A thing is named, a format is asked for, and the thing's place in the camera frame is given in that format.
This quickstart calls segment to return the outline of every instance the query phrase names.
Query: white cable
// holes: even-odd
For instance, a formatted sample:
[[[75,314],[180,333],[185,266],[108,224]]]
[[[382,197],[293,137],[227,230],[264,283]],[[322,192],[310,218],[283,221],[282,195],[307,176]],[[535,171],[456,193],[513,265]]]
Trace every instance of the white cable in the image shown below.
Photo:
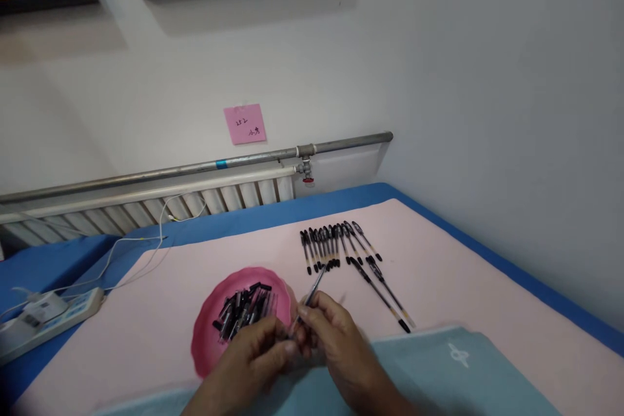
[[[5,310],[4,312],[2,312],[0,314],[0,319],[2,319],[6,314],[8,314],[11,311],[14,311],[15,309],[19,309],[20,307],[25,306],[26,304],[28,304],[28,301],[24,301],[21,304],[18,305],[14,305],[13,307],[11,307],[10,309]]]
[[[21,286],[12,287],[11,291],[21,291],[23,293],[26,293],[28,296],[34,294],[30,289],[26,289],[26,288],[23,288]]]
[[[160,263],[158,263],[158,265],[156,265],[156,266],[155,266],[154,268],[152,268],[151,270],[148,270],[148,271],[146,271],[145,273],[143,273],[141,276],[138,276],[138,277],[136,277],[136,278],[135,278],[135,276],[137,276],[137,274],[141,273],[141,272],[142,272],[142,271],[143,271],[143,270],[144,270],[147,266],[149,266],[149,265],[150,265],[151,261],[152,261],[152,260],[154,259],[154,257],[156,256],[156,252],[158,252],[158,249],[159,249],[159,248],[161,247],[161,245],[163,244],[163,242],[162,242],[162,241],[163,241],[163,239],[164,239],[164,238],[163,238],[163,229],[162,229],[162,228],[163,228],[163,215],[164,215],[164,211],[165,211],[165,209],[167,208],[168,203],[169,203],[171,200],[173,200],[173,199],[175,199],[175,198],[178,198],[178,197],[181,197],[182,195],[186,195],[186,194],[188,194],[188,193],[193,193],[193,192],[185,192],[185,193],[183,193],[183,194],[174,195],[174,196],[172,196],[172,197],[169,197],[167,200],[165,200],[165,203],[164,203],[164,205],[163,205],[163,207],[162,207],[162,210],[161,210],[161,215],[160,215],[160,217],[159,217],[159,219],[158,219],[158,221],[159,221],[159,223],[158,223],[158,224],[159,224],[159,229],[160,229],[160,237],[161,237],[161,241],[160,241],[160,243],[158,244],[158,246],[156,247],[156,249],[154,250],[154,252],[152,253],[152,255],[151,255],[151,257],[149,258],[149,260],[147,261],[147,263],[146,263],[145,265],[143,265],[140,269],[138,269],[138,270],[137,270],[137,271],[136,271],[136,272],[135,272],[135,273],[134,273],[134,274],[133,274],[130,278],[128,278],[128,280],[127,280],[126,282],[124,282],[123,284],[120,284],[120,285],[117,285],[117,286],[113,286],[113,287],[106,288],[104,291],[112,291],[113,289],[118,289],[118,288],[120,288],[120,287],[122,287],[122,286],[126,286],[127,284],[133,283],[134,281],[139,280],[140,278],[143,278],[145,275],[149,274],[150,272],[152,272],[152,271],[154,271],[156,268],[158,268],[158,266],[160,265]],[[189,218],[189,219],[195,219],[195,218],[199,217],[199,216],[203,213],[203,210],[204,210],[205,208],[206,208],[206,202],[204,201],[204,203],[203,203],[203,208],[201,209],[201,211],[200,211],[200,212],[199,212],[196,216],[193,216],[192,218]]]
[[[78,283],[78,284],[73,284],[73,285],[69,285],[69,286],[63,286],[63,287],[60,287],[60,288],[52,289],[51,291],[43,292],[42,294],[55,293],[57,291],[62,291],[64,289],[70,289],[70,288],[73,288],[73,287],[84,286],[86,284],[93,283],[94,281],[99,280],[104,275],[104,273],[106,273],[106,270],[108,269],[109,265],[111,264],[112,253],[115,250],[115,247],[117,247],[117,243],[121,242],[121,241],[124,241],[124,240],[125,241],[137,241],[137,240],[138,241],[150,241],[150,240],[152,241],[154,239],[159,239],[160,242],[156,246],[156,249],[152,253],[152,255],[149,258],[148,262],[144,266],[142,266],[139,270],[137,270],[125,283],[117,285],[117,286],[106,288],[106,289],[104,289],[104,291],[111,291],[113,289],[117,289],[117,288],[120,288],[120,287],[125,286],[127,284],[130,284],[130,283],[132,283],[132,282],[134,282],[134,281],[136,281],[136,280],[138,280],[140,278],[143,278],[146,274],[148,274],[151,271],[155,270],[158,267],[158,265],[160,265],[160,263],[158,265],[156,265],[156,267],[154,267],[153,269],[151,269],[151,270],[147,271],[146,273],[144,273],[143,275],[135,278],[135,276],[138,273],[141,273],[151,263],[151,261],[153,260],[153,258],[156,255],[156,252],[158,252],[158,250],[161,247],[161,245],[163,245],[163,240],[165,239],[165,236],[163,236],[163,229],[162,229],[163,228],[163,215],[164,215],[164,212],[165,212],[165,210],[167,208],[167,205],[169,204],[169,202],[171,200],[174,200],[174,199],[176,199],[178,197],[181,197],[182,195],[187,195],[189,193],[193,193],[193,192],[184,192],[182,194],[174,195],[172,197],[169,197],[167,200],[165,200],[165,203],[162,206],[161,215],[160,215],[160,217],[158,219],[158,221],[159,221],[158,222],[158,228],[159,228],[159,235],[158,235],[158,237],[122,237],[121,239],[117,239],[115,241],[115,243],[112,245],[112,248],[110,249],[109,256],[108,256],[108,258],[106,260],[106,265],[104,265],[104,268],[102,269],[100,274],[97,276],[97,278],[90,279],[89,281],[84,281],[84,282]],[[207,208],[207,204],[206,204],[206,202],[204,200],[203,201],[203,207],[201,208],[201,211],[196,216],[193,216],[192,218],[188,218],[186,220],[177,220],[177,221],[178,222],[184,222],[184,221],[188,221],[189,219],[195,219],[195,218],[201,216],[201,214],[203,213],[203,210],[205,210],[206,208]],[[12,289],[18,289],[18,290],[21,290],[21,291],[28,291],[26,288],[22,288],[22,287],[19,287],[19,286],[16,286],[16,287],[14,287]],[[71,297],[76,297],[76,296],[65,296],[65,298],[71,298]],[[28,301],[23,302],[22,304],[19,304],[19,305],[15,305],[14,307],[11,307],[10,309],[7,309],[6,311],[4,311],[4,312],[2,312],[0,314],[0,319],[2,318],[2,316],[7,314],[8,312],[11,312],[12,310],[15,310],[15,309],[17,309],[19,307],[25,306],[26,304],[28,304]]]
[[[35,218],[34,216],[29,215],[28,213],[24,213],[23,211],[13,210],[13,209],[9,208],[8,206],[3,205],[2,203],[0,203],[0,207],[2,207],[3,209],[5,209],[5,210],[7,210],[7,211],[9,211],[11,213],[16,213],[16,214],[18,214],[18,215],[20,215],[20,216],[22,216],[22,217],[24,217],[26,219],[29,219],[29,220],[32,220],[32,221],[37,221],[37,222],[39,222],[41,224],[47,224],[48,226],[52,226],[53,228],[65,229],[66,231],[71,231],[71,232],[74,232],[76,234],[83,235],[85,237],[91,236],[91,234],[88,234],[88,233],[86,233],[84,231],[81,231],[79,229],[74,229],[74,228],[69,227],[69,226],[63,226],[62,224],[59,224],[59,223],[53,223],[53,222],[50,222],[50,221],[40,220],[39,218]]]

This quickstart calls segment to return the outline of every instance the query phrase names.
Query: pink bowl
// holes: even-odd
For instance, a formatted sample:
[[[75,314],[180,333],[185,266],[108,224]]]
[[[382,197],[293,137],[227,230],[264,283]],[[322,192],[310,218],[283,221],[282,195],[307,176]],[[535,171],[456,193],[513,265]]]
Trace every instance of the pink bowl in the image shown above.
[[[291,297],[286,283],[273,271],[261,266],[250,266],[232,273],[221,281],[204,301],[200,314],[195,320],[193,328],[193,340],[190,345],[190,353],[195,362],[195,372],[201,378],[205,378],[218,362],[223,352],[228,347],[227,343],[221,344],[219,331],[213,327],[213,321],[218,320],[219,312],[223,308],[226,297],[241,289],[249,289],[250,286],[261,282],[272,287],[272,292],[277,293],[276,315],[286,325],[291,323]]]

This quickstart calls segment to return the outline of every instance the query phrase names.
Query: row of pens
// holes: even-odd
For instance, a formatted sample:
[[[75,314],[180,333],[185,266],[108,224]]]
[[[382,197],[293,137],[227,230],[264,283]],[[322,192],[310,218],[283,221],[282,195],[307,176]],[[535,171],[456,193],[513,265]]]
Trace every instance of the row of pens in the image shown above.
[[[341,260],[340,249],[339,249],[339,241],[340,241],[340,243],[343,246],[346,263],[348,265],[354,266],[354,268],[357,270],[360,276],[375,290],[375,292],[383,301],[385,306],[390,310],[390,312],[392,312],[392,314],[398,320],[398,323],[401,325],[403,330],[405,330],[407,333],[410,333],[410,328],[406,325],[406,323],[403,321],[401,316],[397,313],[397,311],[393,308],[393,306],[385,298],[385,296],[377,288],[377,286],[375,286],[375,283],[371,280],[371,277],[366,274],[366,272],[364,271],[364,268],[362,268],[364,266],[364,262],[362,261],[362,258],[358,252],[358,249],[353,243],[352,239],[355,239],[355,241],[360,245],[360,247],[362,247],[362,250],[364,251],[364,254],[365,254],[366,263],[368,264],[372,273],[377,277],[377,280],[379,280],[379,282],[383,285],[383,287],[385,287],[388,294],[390,294],[393,301],[396,303],[399,310],[401,310],[401,313],[408,321],[409,325],[412,328],[416,327],[414,321],[411,319],[409,314],[406,312],[406,310],[403,308],[401,303],[398,301],[398,299],[396,298],[396,296],[394,295],[394,293],[388,286],[384,278],[384,275],[382,274],[382,271],[380,270],[379,266],[377,265],[377,262],[375,261],[375,257],[377,258],[377,260],[383,261],[381,255],[377,253],[377,251],[375,250],[375,247],[373,247],[372,244],[369,242],[369,240],[366,238],[366,236],[364,236],[364,231],[362,230],[362,228],[359,226],[358,223],[356,223],[355,221],[352,221],[351,223],[349,223],[348,221],[344,221],[341,224],[336,224],[334,226],[332,225],[323,226],[320,229],[309,228],[305,231],[300,231],[299,235],[301,237],[301,244],[304,247],[305,261],[307,262],[307,273],[309,275],[312,275],[310,259],[312,260],[312,266],[314,268],[314,271],[317,273],[320,271],[321,273],[320,277],[325,272],[330,271],[333,268],[340,267],[340,260]],[[375,255],[374,257],[371,255],[369,250],[364,246],[364,244],[360,241],[358,235],[364,240],[364,242],[366,242],[370,250],[372,250],[372,253]],[[346,247],[345,238],[347,239],[348,243],[351,244],[351,249],[353,249],[353,254],[354,254],[353,257],[349,256],[349,253]]]

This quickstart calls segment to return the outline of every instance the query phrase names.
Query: pink tablecloth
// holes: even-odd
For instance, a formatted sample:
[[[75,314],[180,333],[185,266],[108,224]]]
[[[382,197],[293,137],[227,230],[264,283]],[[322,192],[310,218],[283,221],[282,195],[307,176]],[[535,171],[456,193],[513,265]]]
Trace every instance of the pink tablecloth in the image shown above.
[[[356,220],[383,255],[388,284],[419,329],[461,324],[484,333],[563,414],[621,413],[624,359],[397,200],[157,252],[148,266],[154,269],[113,291],[14,409],[84,415],[113,400],[196,381],[192,329],[215,285],[236,270],[260,265],[277,272],[298,296],[305,294],[312,278],[299,231],[344,219]],[[403,333],[344,261],[321,289],[351,312],[369,339]]]

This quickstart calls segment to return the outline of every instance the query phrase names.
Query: towel logo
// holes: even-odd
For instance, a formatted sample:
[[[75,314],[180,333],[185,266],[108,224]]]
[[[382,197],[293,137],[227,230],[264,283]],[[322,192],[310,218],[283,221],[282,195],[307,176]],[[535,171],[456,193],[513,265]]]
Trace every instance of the towel logo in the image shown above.
[[[466,351],[459,351],[454,344],[448,344],[450,348],[450,356],[463,364],[463,366],[468,369],[468,362],[466,362],[466,358],[470,356]]]

